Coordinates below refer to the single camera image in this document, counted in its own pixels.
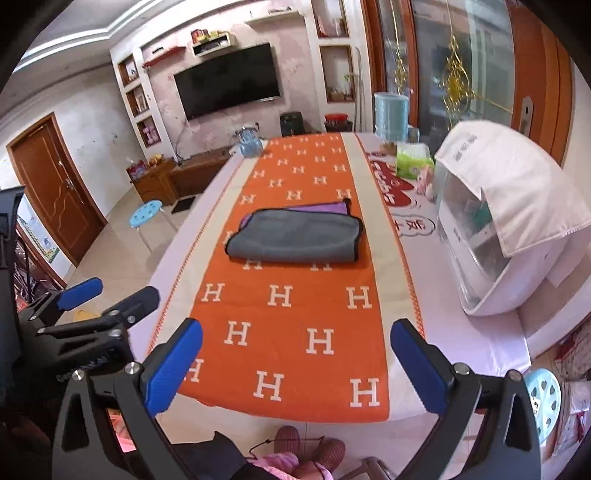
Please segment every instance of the television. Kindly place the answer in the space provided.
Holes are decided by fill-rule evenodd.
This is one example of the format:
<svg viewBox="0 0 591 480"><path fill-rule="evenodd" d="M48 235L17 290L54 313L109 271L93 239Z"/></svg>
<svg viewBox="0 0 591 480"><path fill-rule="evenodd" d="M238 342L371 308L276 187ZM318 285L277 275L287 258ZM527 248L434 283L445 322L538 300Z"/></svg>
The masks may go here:
<svg viewBox="0 0 591 480"><path fill-rule="evenodd" d="M174 80L188 120L281 96L269 43L206 60L177 73Z"/></svg>

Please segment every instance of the brown slipper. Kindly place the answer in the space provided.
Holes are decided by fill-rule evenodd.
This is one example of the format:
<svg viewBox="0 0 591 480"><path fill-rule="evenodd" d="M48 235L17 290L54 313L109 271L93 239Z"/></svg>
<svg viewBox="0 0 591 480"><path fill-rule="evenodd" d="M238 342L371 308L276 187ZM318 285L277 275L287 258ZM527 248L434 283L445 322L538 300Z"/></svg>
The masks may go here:
<svg viewBox="0 0 591 480"><path fill-rule="evenodd" d="M330 473L334 472L345 458L345 444L341 440L322 440L312 456L312 460L321 464Z"/></svg>
<svg viewBox="0 0 591 480"><path fill-rule="evenodd" d="M300 454L300 434L295 427L285 425L277 430L273 442L273 452Z"/></svg>

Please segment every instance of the orange stitched edge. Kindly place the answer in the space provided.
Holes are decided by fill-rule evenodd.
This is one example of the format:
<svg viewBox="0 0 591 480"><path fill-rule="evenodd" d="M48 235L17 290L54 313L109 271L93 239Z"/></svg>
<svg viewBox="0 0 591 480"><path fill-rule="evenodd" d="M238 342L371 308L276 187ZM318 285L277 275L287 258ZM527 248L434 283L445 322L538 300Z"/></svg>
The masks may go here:
<svg viewBox="0 0 591 480"><path fill-rule="evenodd" d="M185 267L187 266L187 262L189 261L189 257L193 253L193 250L195 250L195 246L197 245L197 242L199 242L199 238L201 238L201 234L205 230L205 227L209 224L209 221L211 220L211 217L213 215L213 212L216 211L216 208L219 205L220 200L222 199L223 195L226 193L226 190L228 189L228 186L230 185L230 183L234 179L234 175L236 175L236 172L238 171L239 168L240 168L240 165L237 166L236 170L234 170L234 172L230 176L230 179L228 180L228 182L226 183L226 185L223 188L222 192L220 193L219 197L217 198L216 203L213 204L212 209L210 210L209 214L207 214L207 217L206 217L205 221L203 222L203 225L201 226L201 229L199 230L199 233L195 237L195 240L193 241L193 243L191 245L191 248L189 249L189 252L187 253L187 256L183 260L183 265L181 265L181 268L178 271L177 278L174 280L173 288L170 291L170 295L166 299L166 304L164 305L164 308L162 309L162 313L160 313L160 317L158 318L158 323L156 324L156 327L154 327L154 331L152 332L152 337L151 337L151 340L150 340L150 347L148 348L147 354L149 354L154 349L154 347L156 346L155 345L156 344L156 340L158 338L158 335L160 335L160 330L162 329L162 325L164 323L164 316L166 315L166 312L168 311L168 306L170 305L170 300L172 299L173 294L174 294L174 292L177 289L178 282L180 281L181 275L183 274L183 271L184 271Z"/></svg>
<svg viewBox="0 0 591 480"><path fill-rule="evenodd" d="M363 156L365 157L365 162L367 163L367 166L369 168L369 159L368 159L367 154L365 153L365 149L363 147L363 144L361 143L361 140L359 139L357 134L355 134L355 138L357 139L357 142L359 143L359 146L361 147L361 150L363 151ZM374 176L372 176L372 177L374 178L374 183L376 184L376 187L379 188L376 178ZM398 231L396 230L396 227L394 226L394 221L392 220L392 215L390 214L390 210L388 209L388 205L386 205L386 200L384 199L383 195L380 195L380 198L382 199L382 205L384 206L384 209L386 210L387 217L390 220L390 225L392 226L392 229L394 230L394 237L396 239L396 245L398 245L398 252L400 253L400 257L402 258L402 266L404 268L404 275L406 276L406 279L407 279L408 290L410 293L411 301L413 303L414 316L417 321L417 330L421 334L421 336L423 338L425 338L425 329L423 327L423 317L421 315L421 308L418 305L417 293L414 290L413 278L410 274L410 268L408 267L408 261L407 261L406 255L404 253L404 248L402 247L402 242L400 241L400 238L398 237Z"/></svg>

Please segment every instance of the pink wallpaper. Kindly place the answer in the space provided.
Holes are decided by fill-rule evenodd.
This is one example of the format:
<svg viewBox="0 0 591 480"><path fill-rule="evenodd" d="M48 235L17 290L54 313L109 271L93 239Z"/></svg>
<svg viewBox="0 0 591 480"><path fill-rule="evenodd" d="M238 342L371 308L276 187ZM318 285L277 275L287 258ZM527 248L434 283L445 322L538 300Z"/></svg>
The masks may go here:
<svg viewBox="0 0 591 480"><path fill-rule="evenodd" d="M279 3L274 1L273 6L277 7ZM318 101L304 18L274 21L255 29L242 23L251 17L251 12L257 17L264 14L268 7L269 2L255 2L210 15L144 48L144 58L148 59L152 56L151 52L159 46L187 46L184 56L177 54L149 70L155 100L173 145L187 121L174 74L203 61L195 58L193 54L191 31L196 28L228 30L235 35L240 47L269 42L274 49L282 97L269 102L248 103L228 108L191 120L178 143L178 153L181 156L188 157L236 142L236 139L232 139L232 132L246 123L259 122L261 135L265 137L280 136L279 115L283 112L300 111L304 122L320 130Z"/></svg>

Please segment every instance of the blue stool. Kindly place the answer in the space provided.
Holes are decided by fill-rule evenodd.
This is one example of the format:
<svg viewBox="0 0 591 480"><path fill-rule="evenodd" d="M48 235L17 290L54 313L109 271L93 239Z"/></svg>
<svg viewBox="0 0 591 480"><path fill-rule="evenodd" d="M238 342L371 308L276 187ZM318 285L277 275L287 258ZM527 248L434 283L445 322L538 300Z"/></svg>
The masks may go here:
<svg viewBox="0 0 591 480"><path fill-rule="evenodd" d="M148 248L150 253L152 253L152 249L150 248L150 245L146 241L145 237L142 235L142 231L139 229L139 227L155 217L158 212L162 214L168 224L175 232L177 232L177 228L174 226L170 218L168 218L166 213L164 213L164 210L162 210L162 202L160 200L150 200L149 202L144 203L129 219L130 227L135 228L138 231L139 237L142 239L144 245Z"/></svg>
<svg viewBox="0 0 591 480"><path fill-rule="evenodd" d="M554 374L545 368L528 373L524 380L534 410L538 440L542 444L558 422L562 397L560 384Z"/></svg>

